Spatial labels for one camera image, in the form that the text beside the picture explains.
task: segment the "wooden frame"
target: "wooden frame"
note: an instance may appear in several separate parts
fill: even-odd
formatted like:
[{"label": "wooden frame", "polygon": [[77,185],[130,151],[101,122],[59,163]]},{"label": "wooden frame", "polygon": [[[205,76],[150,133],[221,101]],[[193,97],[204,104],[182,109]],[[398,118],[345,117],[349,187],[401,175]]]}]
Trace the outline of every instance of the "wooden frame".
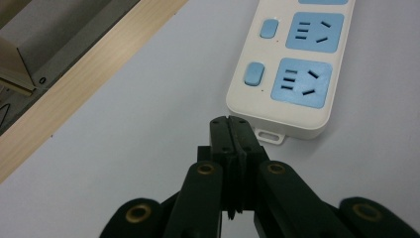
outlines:
[{"label": "wooden frame", "polygon": [[0,137],[0,182],[46,141],[186,2],[141,0],[127,13]]}]

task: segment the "electrical outlet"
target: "electrical outlet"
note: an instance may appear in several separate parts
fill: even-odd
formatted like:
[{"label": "electrical outlet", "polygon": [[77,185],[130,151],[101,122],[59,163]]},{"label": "electrical outlet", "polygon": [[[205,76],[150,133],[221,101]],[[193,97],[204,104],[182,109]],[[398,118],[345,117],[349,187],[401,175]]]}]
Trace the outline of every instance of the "electrical outlet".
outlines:
[{"label": "electrical outlet", "polygon": [[299,0],[301,4],[344,5],[349,0]]},{"label": "electrical outlet", "polygon": [[322,108],[330,85],[329,63],[303,59],[282,59],[271,98],[301,106]]},{"label": "electrical outlet", "polygon": [[293,17],[286,46],[296,50],[334,53],[343,22],[343,14],[298,12]]},{"label": "electrical outlet", "polygon": [[309,140],[326,128],[355,2],[260,1],[226,96],[259,140]]}]

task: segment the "mounting hole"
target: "mounting hole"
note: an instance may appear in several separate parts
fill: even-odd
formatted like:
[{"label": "mounting hole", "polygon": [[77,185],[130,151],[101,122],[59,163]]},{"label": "mounting hole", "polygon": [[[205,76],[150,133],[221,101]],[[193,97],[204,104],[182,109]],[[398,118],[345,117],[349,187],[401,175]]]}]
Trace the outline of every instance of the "mounting hole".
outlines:
[{"label": "mounting hole", "polygon": [[267,169],[270,173],[275,175],[282,175],[286,172],[286,168],[280,164],[271,164]]},{"label": "mounting hole", "polygon": [[47,81],[47,78],[46,77],[42,77],[42,78],[40,78],[39,83],[40,84],[44,84],[44,83],[46,83],[46,81]]},{"label": "mounting hole", "polygon": [[366,203],[358,203],[353,205],[353,212],[360,218],[372,222],[382,219],[382,214],[373,206]]},{"label": "mounting hole", "polygon": [[211,175],[215,171],[214,167],[210,164],[199,166],[197,170],[200,174],[205,175],[205,176]]},{"label": "mounting hole", "polygon": [[141,203],[130,208],[126,213],[126,220],[130,223],[140,223],[147,220],[152,214],[151,208]]},{"label": "mounting hole", "polygon": [[255,128],[254,133],[256,134],[258,140],[272,143],[275,145],[280,145],[283,142],[284,137],[286,136],[285,134],[269,132],[259,128]]},{"label": "mounting hole", "polygon": [[278,141],[280,140],[280,137],[268,132],[264,132],[264,131],[260,131],[259,132],[259,137],[270,140],[270,141]]}]

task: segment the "gold screw insert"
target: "gold screw insert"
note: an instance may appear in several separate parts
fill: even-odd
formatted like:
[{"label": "gold screw insert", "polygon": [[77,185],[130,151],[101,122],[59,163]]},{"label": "gold screw insert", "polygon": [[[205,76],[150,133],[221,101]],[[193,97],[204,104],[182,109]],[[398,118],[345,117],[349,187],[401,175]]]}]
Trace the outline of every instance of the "gold screw insert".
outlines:
[{"label": "gold screw insert", "polygon": [[147,220],[152,214],[151,208],[141,203],[130,208],[126,213],[126,219],[130,223],[140,223]]}]

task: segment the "black plastic part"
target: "black plastic part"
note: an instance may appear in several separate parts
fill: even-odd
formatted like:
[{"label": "black plastic part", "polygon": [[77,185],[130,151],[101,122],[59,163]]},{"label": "black plastic part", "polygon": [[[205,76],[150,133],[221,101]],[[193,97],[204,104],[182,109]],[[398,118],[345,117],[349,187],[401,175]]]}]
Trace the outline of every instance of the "black plastic part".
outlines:
[{"label": "black plastic part", "polygon": [[161,236],[162,207],[154,200],[138,198],[122,205],[100,238],[158,238]]},{"label": "black plastic part", "polygon": [[251,125],[235,116],[218,117],[210,122],[210,140],[211,147],[199,148],[199,155],[210,151],[211,161],[223,167],[222,202],[228,217],[233,219],[236,211],[254,210],[258,165],[269,158]]},{"label": "black plastic part", "polygon": [[241,118],[214,119],[210,134],[211,146],[198,147],[179,193],[162,204],[127,202],[100,238],[217,238],[222,210],[233,219],[244,209],[255,212],[265,238],[420,238],[374,201],[349,198],[340,209],[323,202],[292,167],[269,160]]},{"label": "black plastic part", "polygon": [[419,238],[420,235],[384,206],[362,197],[352,197],[340,204],[344,222],[358,237],[366,238]]},{"label": "black plastic part", "polygon": [[212,162],[190,167],[173,210],[164,238],[220,237],[222,168]]},{"label": "black plastic part", "polygon": [[287,164],[262,163],[259,188],[284,237],[355,237]]}]

